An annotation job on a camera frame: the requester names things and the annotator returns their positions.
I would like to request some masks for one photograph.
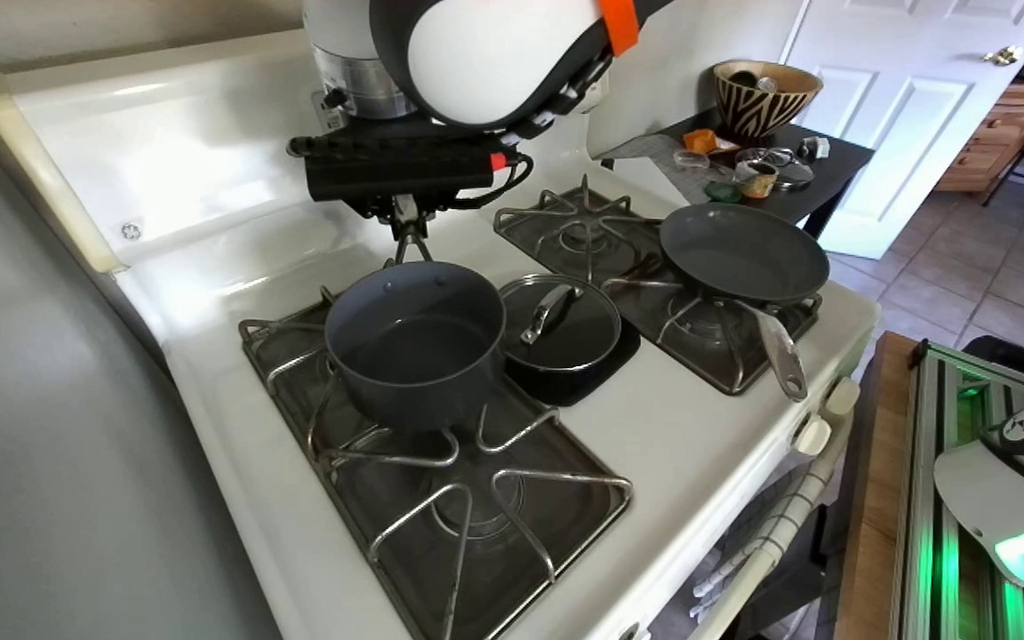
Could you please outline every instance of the door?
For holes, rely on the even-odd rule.
[[[1024,0],[811,0],[785,59],[824,77],[799,124],[876,151],[821,247],[882,257],[1020,70]]]

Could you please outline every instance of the bowl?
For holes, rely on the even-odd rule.
[[[736,143],[764,143],[818,94],[821,77],[771,59],[723,59],[713,69],[719,133]]]

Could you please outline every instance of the tile floor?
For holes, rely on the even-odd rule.
[[[931,197],[882,258],[832,257],[832,281],[879,297],[879,335],[1024,344],[1024,184],[991,205]]]

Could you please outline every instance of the burner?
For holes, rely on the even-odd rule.
[[[631,484],[515,383],[478,431],[362,418],[325,351],[329,309],[247,321],[247,354],[409,633],[498,638],[626,511]]]
[[[659,222],[632,213],[631,199],[606,199],[585,177],[572,193],[546,193],[535,211],[498,211],[496,230],[548,271],[603,286],[648,343],[719,392],[745,395],[770,371],[759,321],[700,295],[663,257]],[[818,297],[777,316],[799,337]]]

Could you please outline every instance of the pot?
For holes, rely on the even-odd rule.
[[[347,288],[329,351],[351,403],[381,425],[478,431],[498,378],[498,288],[457,264],[395,264]]]
[[[811,297],[829,281],[824,248],[799,226],[755,213],[688,205],[659,226],[663,254],[700,288],[755,314],[770,361],[789,397],[809,397],[803,367],[770,306]]]
[[[572,405],[606,383],[636,347],[608,295],[560,275],[527,275],[503,288],[505,371],[546,405]]]

